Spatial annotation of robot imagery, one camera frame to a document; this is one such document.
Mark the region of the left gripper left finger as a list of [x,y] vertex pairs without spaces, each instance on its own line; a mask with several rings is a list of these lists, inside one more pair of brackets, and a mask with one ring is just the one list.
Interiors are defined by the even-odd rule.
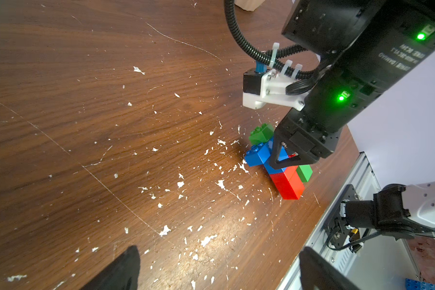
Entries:
[[129,246],[82,290],[136,290],[141,269],[138,248]]

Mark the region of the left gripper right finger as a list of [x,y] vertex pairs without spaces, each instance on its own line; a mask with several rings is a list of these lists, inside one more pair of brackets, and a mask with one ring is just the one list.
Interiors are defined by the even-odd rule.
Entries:
[[298,256],[303,290],[359,290],[312,248],[304,247]]

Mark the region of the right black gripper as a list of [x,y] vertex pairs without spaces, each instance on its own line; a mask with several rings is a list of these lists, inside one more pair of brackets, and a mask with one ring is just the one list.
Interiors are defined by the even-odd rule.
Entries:
[[315,85],[301,111],[290,110],[275,130],[270,165],[315,164],[332,155],[343,127],[384,92],[384,70],[335,66]]

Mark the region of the green lego brick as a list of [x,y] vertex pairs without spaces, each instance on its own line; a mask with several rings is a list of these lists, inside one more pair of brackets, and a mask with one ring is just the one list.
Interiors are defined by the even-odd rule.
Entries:
[[312,176],[312,168],[309,164],[306,165],[300,165],[298,166],[298,168],[296,169],[297,175],[300,178],[300,180],[303,183],[306,183],[310,180],[311,176]]
[[274,136],[274,127],[271,124],[264,123],[261,126],[256,127],[249,136],[249,140],[252,146],[259,145],[260,143],[266,143]]

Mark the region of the small blue lego brick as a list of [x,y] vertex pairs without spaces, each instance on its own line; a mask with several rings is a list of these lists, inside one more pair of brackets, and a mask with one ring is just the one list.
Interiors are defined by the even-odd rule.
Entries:
[[253,167],[264,164],[270,156],[269,142],[266,142],[251,146],[251,149],[246,152],[244,160],[250,167]]

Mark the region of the long red lego brick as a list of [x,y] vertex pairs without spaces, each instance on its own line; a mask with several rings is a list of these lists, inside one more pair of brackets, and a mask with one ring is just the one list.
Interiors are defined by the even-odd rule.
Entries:
[[283,200],[299,200],[305,186],[298,176],[298,166],[286,168],[284,172],[271,174],[270,177]]

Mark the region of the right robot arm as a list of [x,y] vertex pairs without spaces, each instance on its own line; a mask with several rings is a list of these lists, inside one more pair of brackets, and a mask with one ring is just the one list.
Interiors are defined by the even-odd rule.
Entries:
[[[296,1],[282,31],[292,46],[268,51],[244,37],[233,1],[224,13],[256,61],[244,74],[244,106],[290,109],[278,126],[250,134],[245,155],[266,167],[283,199],[298,199],[308,168],[334,153],[343,127],[435,52],[435,1]],[[356,251],[377,236],[435,238],[435,181],[389,184],[370,201],[348,185],[325,230],[334,251]]]

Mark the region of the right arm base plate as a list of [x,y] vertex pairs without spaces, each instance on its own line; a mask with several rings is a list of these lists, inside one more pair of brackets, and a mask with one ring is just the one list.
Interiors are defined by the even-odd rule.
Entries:
[[352,227],[346,222],[345,205],[349,201],[358,200],[359,197],[355,187],[352,184],[347,184],[341,192],[340,197],[333,204],[333,208],[323,224],[322,229],[327,234],[326,245],[338,250],[348,243]]

